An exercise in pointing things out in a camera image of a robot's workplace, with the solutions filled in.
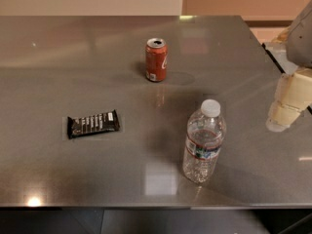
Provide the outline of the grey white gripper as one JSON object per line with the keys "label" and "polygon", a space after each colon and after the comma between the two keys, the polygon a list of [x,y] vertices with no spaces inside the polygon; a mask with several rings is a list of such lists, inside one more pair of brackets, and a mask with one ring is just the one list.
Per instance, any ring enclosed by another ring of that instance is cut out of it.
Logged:
{"label": "grey white gripper", "polygon": [[278,81],[266,121],[267,129],[276,133],[289,128],[312,104],[312,0],[293,20],[286,49],[288,60],[304,67],[283,73]]}

